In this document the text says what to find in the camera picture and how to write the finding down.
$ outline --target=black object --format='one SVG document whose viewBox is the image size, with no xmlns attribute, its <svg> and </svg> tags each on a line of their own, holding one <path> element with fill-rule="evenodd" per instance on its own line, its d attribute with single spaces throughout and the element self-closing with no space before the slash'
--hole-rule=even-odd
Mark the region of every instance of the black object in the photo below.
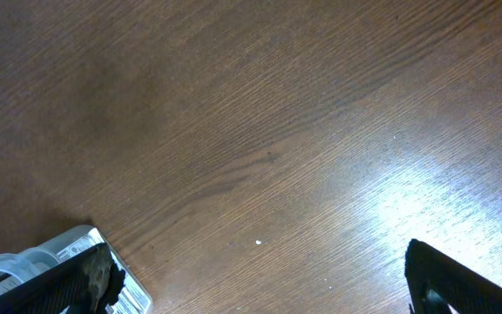
<svg viewBox="0 0 502 314">
<path fill-rule="evenodd" d="M 3 313 L 105 313 L 118 302 L 125 271 L 97 244 L 0 296 Z M 0 276 L 0 282 L 9 275 Z"/>
<path fill-rule="evenodd" d="M 502 288 L 427 243 L 412 239 L 406 251 L 410 313 L 502 314 Z"/>
</svg>

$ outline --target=wood grain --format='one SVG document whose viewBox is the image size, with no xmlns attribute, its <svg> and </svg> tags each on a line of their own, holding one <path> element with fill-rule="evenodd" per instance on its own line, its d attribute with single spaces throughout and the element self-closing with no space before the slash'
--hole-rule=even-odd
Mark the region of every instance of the wood grain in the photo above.
<svg viewBox="0 0 502 314">
<path fill-rule="evenodd" d="M 0 0 L 0 252 L 80 223 L 156 313 L 502 286 L 502 2 Z"/>
</svg>

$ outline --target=wooden table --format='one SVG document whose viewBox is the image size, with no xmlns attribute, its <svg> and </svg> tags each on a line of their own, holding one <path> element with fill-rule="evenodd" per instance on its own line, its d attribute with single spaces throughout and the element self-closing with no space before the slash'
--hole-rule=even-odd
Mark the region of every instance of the wooden table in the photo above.
<svg viewBox="0 0 502 314">
<path fill-rule="evenodd" d="M 502 1 L 0 0 L 0 252 L 80 223 L 155 313 L 502 286 Z"/>
</svg>

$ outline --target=brown wooden surface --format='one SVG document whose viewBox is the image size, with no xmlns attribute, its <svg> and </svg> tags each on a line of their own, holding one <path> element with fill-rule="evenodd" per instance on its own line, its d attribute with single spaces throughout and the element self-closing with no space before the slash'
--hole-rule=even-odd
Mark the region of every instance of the brown wooden surface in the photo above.
<svg viewBox="0 0 502 314">
<path fill-rule="evenodd" d="M 502 1 L 0 0 L 0 252 L 86 222 L 156 313 L 502 285 Z"/>
</svg>

